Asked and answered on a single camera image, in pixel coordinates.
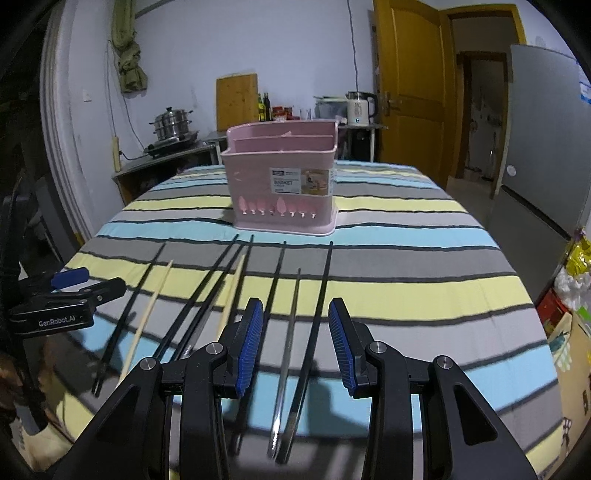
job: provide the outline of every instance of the table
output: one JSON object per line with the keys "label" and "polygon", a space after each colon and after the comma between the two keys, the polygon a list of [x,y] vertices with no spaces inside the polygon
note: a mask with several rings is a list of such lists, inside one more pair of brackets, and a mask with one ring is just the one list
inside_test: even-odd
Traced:
{"label": "table", "polygon": [[125,163],[121,170],[113,173],[111,177],[117,184],[124,203],[128,205],[145,191],[142,188],[142,182],[155,181],[159,183],[168,180],[176,174],[177,168],[184,167],[186,162],[183,159],[203,152],[209,152],[212,165],[219,164],[219,156],[215,154],[215,146],[199,141],[190,148],[169,155],[156,158],[144,155],[136,160],[131,160]]}
{"label": "table", "polygon": [[216,147],[216,154],[217,154],[217,164],[222,164],[222,149],[220,148],[220,143],[223,141],[228,140],[228,132],[227,131],[218,131],[218,132],[211,132],[208,136],[202,139],[205,143],[212,144]]}
{"label": "table", "polygon": [[351,148],[352,143],[352,132],[353,130],[369,130],[369,162],[373,163],[375,159],[375,131],[376,130],[387,130],[388,127],[386,125],[380,124],[369,124],[369,125],[339,125],[339,130],[347,130],[347,142],[349,144],[349,148]]}
{"label": "table", "polygon": [[[441,354],[451,356],[545,478],[561,450],[560,390],[536,311],[502,252],[461,205],[412,167],[341,161],[336,180],[339,214],[332,235],[254,232],[240,308],[249,297],[266,300],[284,240],[288,249],[263,347],[250,431],[240,457],[230,464],[233,478],[356,479],[361,474],[370,401],[351,399],[339,379],[326,319],[314,357],[317,372],[310,381],[290,463],[277,466],[266,456],[294,277],[301,268],[304,280],[286,409],[297,383],[330,241],[335,250],[324,314],[332,298],[343,297],[352,317],[365,321],[374,338],[403,355],[427,361]],[[169,260],[174,266],[139,342],[134,365],[153,354],[159,338],[234,234],[248,242],[253,232],[236,231],[232,216],[224,169],[194,168],[124,208],[69,262],[69,268],[87,267],[94,281],[120,276],[128,285],[123,298],[99,308],[94,327],[51,338],[57,344],[57,378],[66,390],[58,412],[73,435],[82,431],[113,390],[139,317]],[[111,376],[95,399],[89,391],[92,365],[162,242],[167,244],[132,309],[134,317],[113,358]],[[197,348],[215,339],[229,283],[230,279]],[[223,407],[231,424],[235,406],[228,402]],[[179,412],[176,404],[173,435],[178,433]],[[418,479],[423,454],[416,397],[413,418]],[[178,442],[171,445],[174,466]]]}

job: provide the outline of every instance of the blue gripper pad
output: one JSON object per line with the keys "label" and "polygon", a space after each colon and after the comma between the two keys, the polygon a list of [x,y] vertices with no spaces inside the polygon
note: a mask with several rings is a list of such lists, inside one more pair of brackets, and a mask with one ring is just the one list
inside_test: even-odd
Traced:
{"label": "blue gripper pad", "polygon": [[53,275],[51,279],[51,286],[56,290],[73,287],[80,283],[87,282],[90,278],[90,272],[86,267],[75,268],[73,270],[66,270],[58,272]]}
{"label": "blue gripper pad", "polygon": [[242,316],[241,323],[248,322],[248,326],[245,329],[246,332],[242,333],[239,329],[236,334],[236,340],[243,335],[242,348],[238,355],[238,372],[236,375],[236,393],[238,398],[242,398],[246,389],[250,386],[252,380],[252,373],[255,368],[256,353],[258,352],[259,344],[261,342],[262,332],[262,321],[263,321],[263,309],[262,302],[259,299],[250,299],[246,305],[244,315]]}
{"label": "blue gripper pad", "polygon": [[349,341],[345,335],[343,322],[340,318],[339,308],[337,308],[337,301],[341,299],[333,299],[329,305],[329,328],[330,335],[335,346],[336,359],[339,363],[340,376],[343,379],[343,385],[349,390],[349,395],[353,397],[357,389],[357,381],[355,378],[355,360],[351,353]]}

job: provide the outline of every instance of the gray refrigerator door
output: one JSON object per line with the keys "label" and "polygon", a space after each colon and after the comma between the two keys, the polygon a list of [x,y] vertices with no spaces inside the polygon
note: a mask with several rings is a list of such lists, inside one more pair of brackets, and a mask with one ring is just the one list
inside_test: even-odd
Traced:
{"label": "gray refrigerator door", "polygon": [[504,190],[495,200],[489,232],[532,301],[537,301],[554,278],[569,241]]}
{"label": "gray refrigerator door", "polygon": [[511,46],[511,56],[503,185],[573,235],[591,179],[591,105],[581,99],[579,66],[558,52],[525,45]]}

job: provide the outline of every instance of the bamboo chopstick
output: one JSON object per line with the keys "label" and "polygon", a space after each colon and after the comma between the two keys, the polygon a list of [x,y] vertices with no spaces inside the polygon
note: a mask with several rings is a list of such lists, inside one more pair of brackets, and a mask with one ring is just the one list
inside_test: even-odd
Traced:
{"label": "bamboo chopstick", "polygon": [[141,320],[139,321],[139,325],[138,325],[137,330],[135,331],[134,340],[131,342],[131,347],[129,347],[129,352],[127,353],[127,357],[125,358],[125,362],[123,363],[123,368],[121,369],[121,375],[119,376],[119,382],[117,384],[120,384],[121,381],[127,376],[127,373],[129,372],[129,367],[131,366],[131,362],[134,359],[135,350],[138,347],[139,339],[141,338],[144,328],[145,328],[146,324],[148,323],[148,318],[150,318],[150,314],[152,313],[152,310],[154,308],[154,304],[156,303],[156,299],[158,299],[158,295],[160,295],[160,292],[162,291],[164,284],[166,283],[168,273],[170,272],[170,268],[172,266],[173,266],[173,261],[171,260],[170,262],[168,262],[168,265],[166,266],[166,270],[164,271],[164,275],[162,276],[162,279],[160,280],[160,284],[158,285],[158,288],[156,288],[154,293],[152,293],[152,297],[150,298],[150,302],[148,303],[148,306],[144,310],[144,314],[143,314]]}

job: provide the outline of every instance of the pink utensil holder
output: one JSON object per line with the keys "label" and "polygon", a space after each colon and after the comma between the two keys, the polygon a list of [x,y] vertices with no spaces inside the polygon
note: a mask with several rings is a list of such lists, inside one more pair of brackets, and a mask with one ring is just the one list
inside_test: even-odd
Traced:
{"label": "pink utensil holder", "polygon": [[222,160],[234,209],[244,230],[329,235],[337,123],[260,122],[228,129]]}

